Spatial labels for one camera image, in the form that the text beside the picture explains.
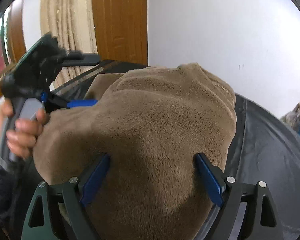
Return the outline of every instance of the brown fleece blanket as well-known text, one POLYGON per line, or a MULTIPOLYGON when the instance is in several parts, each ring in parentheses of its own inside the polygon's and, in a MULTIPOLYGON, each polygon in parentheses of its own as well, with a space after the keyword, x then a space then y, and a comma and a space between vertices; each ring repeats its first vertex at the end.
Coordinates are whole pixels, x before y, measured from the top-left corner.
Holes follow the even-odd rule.
POLYGON ((235 95, 198 64, 100 74, 92 107, 51 114, 33 156, 51 185, 78 176, 98 155, 108 174, 86 208, 101 239, 193 239, 211 208, 193 157, 224 170, 235 133, 235 95))

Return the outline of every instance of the silver bolt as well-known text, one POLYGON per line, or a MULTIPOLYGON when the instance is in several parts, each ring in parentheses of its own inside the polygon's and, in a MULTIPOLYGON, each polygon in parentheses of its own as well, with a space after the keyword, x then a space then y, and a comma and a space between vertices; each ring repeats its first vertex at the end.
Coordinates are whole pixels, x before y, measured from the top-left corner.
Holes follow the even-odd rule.
POLYGON ((228 181, 229 183, 234 183, 234 182, 235 182, 235 178, 229 176, 229 177, 227 177, 227 181, 228 181))
POLYGON ((260 187, 266 187, 267 184, 264 181, 259 181, 259 186, 260 187))
POLYGON ((70 183, 76 183, 77 181, 78 181, 77 177, 72 177, 72 178, 69 179, 70 183))
POLYGON ((42 181, 39 183, 39 187, 44 187, 46 185, 46 182, 45 181, 42 181))

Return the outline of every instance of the black plastic mount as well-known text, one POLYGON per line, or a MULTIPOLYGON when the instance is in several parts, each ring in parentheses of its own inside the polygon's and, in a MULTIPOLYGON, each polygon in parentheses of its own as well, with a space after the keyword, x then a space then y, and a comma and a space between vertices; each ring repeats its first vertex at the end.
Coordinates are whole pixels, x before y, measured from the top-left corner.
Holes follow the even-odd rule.
POLYGON ((200 160, 212 172, 212 181, 226 185, 225 191, 221 193, 224 203, 204 240, 229 239, 241 202, 246 202, 247 208, 237 240, 283 240, 282 226, 265 182, 259 181, 256 185, 238 182, 235 178, 224 175, 210 163, 205 154, 200 153, 196 155, 196 165, 204 185, 211 178, 202 176, 206 173, 199 168, 200 160))
POLYGON ((67 182, 49 186, 41 182, 31 200, 23 225, 21 240, 67 240, 59 203, 64 203, 72 230, 77 239, 100 240, 83 209, 80 199, 84 194, 84 185, 92 178, 105 177, 109 168, 109 155, 101 154, 79 177, 72 177, 67 182))
POLYGON ((100 56, 95 53, 66 51, 58 47, 57 38, 45 34, 18 61, 15 69, 6 74, 1 91, 6 98, 37 98, 50 93, 49 86, 63 67, 95 66, 100 56))
MULTIPOLYGON (((283 239, 281 224, 265 182, 260 181, 256 185, 240 183, 233 177, 225 176, 203 153, 195 158, 205 188, 215 191, 210 198, 219 201, 216 195, 220 193, 223 201, 204 240, 229 239, 241 202, 247 202, 247 208, 238 240, 283 239), (205 168, 198 165, 201 161, 205 163, 205 168)), ((109 155, 103 154, 78 178, 73 177, 64 184, 54 186, 48 186, 45 182, 39 184, 26 215, 21 239, 67 240, 58 206, 58 203, 64 203, 77 240, 100 240, 84 207, 92 201, 101 186, 109 161, 109 155)))

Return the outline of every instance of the finger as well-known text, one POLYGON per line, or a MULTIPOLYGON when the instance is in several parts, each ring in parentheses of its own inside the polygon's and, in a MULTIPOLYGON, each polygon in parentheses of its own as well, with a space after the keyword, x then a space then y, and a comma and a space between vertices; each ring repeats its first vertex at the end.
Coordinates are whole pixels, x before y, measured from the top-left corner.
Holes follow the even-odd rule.
POLYGON ((38 121, 19 118, 16 120, 16 128, 21 131, 32 135, 40 135, 42 133, 42 124, 38 121))
POLYGON ((29 148, 33 148, 37 141, 34 135, 14 130, 7 131, 7 138, 12 143, 29 148))
POLYGON ((18 157, 26 159, 30 156, 30 150, 27 147, 20 146, 17 143, 13 143, 11 141, 7 141, 7 145, 11 152, 13 152, 18 157))
POLYGON ((1 105, 1 113, 4 116, 12 116, 13 115, 13 107, 10 99, 5 99, 4 103, 1 105))
POLYGON ((46 124, 49 119, 49 115, 43 108, 40 108, 36 113, 37 121, 41 124, 46 124))
POLYGON ((5 99, 5 101, 0 105, 0 136, 1 136, 3 119, 11 115, 13 115, 12 103, 9 99, 5 99))

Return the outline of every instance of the black tool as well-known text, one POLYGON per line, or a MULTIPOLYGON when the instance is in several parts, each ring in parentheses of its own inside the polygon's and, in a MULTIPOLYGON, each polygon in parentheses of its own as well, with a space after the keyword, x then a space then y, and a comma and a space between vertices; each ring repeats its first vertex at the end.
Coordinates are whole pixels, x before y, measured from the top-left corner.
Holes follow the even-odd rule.
POLYGON ((35 118, 35 113, 41 107, 45 107, 47 112, 69 108, 67 100, 50 92, 50 85, 61 69, 68 66, 95 66, 99 62, 97 54, 60 49, 57 38, 52 38, 49 33, 24 54, 15 69, 1 81, 2 94, 11 100, 14 114, 2 126, 0 169, 14 174, 22 162, 7 146, 6 132, 15 129, 16 119, 35 118))
MULTIPOLYGON (((204 240, 229 238, 241 202, 248 207, 238 240, 282 240, 280 220, 271 193, 265 182, 256 185, 240 183, 224 175, 203 153, 195 156, 197 170, 213 203, 220 207, 204 240)), ((77 240, 100 240, 84 207, 91 203, 110 164, 102 155, 81 176, 64 184, 48 186, 41 182, 29 206, 22 231, 22 240, 67 240, 58 203, 65 203, 71 227, 77 240)))

